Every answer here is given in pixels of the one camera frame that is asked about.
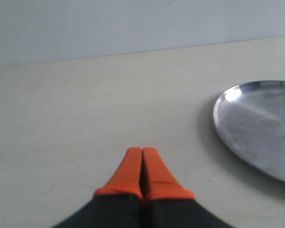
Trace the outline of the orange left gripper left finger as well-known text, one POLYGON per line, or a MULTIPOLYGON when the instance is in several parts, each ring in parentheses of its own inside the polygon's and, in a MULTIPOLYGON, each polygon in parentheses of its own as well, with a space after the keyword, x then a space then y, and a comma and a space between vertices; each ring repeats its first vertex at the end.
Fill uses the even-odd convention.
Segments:
POLYGON ((142 149, 129 148, 119 167, 93 198, 56 228, 139 228, 142 149))

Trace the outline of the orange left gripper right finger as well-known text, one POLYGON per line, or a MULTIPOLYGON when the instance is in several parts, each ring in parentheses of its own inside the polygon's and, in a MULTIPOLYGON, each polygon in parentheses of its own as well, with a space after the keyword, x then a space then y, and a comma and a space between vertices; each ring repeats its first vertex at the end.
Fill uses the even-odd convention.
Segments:
POLYGON ((194 193, 176 180, 158 150, 142 150, 146 177, 145 203, 152 228, 230 228, 202 207, 194 193))

